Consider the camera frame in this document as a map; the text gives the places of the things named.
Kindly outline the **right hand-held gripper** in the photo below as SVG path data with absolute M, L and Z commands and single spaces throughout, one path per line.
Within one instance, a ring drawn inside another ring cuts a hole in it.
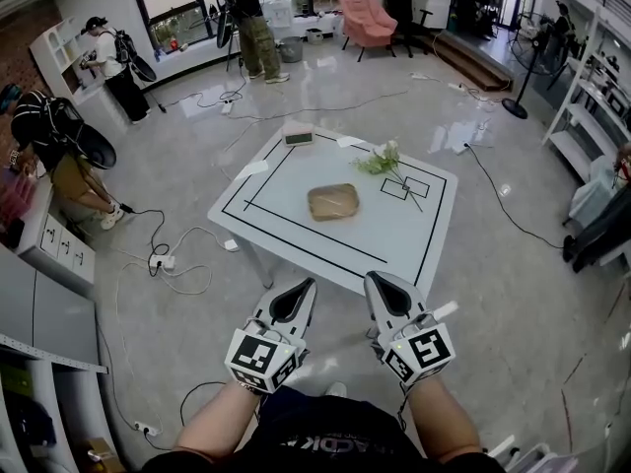
M 456 357 L 446 324 L 424 306 L 416 287 L 393 274 L 370 271 L 364 291 L 376 333 L 371 347 L 403 387 L 440 372 Z

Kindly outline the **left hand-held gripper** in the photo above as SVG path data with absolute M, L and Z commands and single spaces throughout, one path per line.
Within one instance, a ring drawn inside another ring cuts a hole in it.
M 305 278 L 262 296 L 254 317 L 235 331 L 225 358 L 235 381 L 272 394 L 301 366 L 308 351 L 304 336 L 311 324 L 316 292 L 316 281 Z

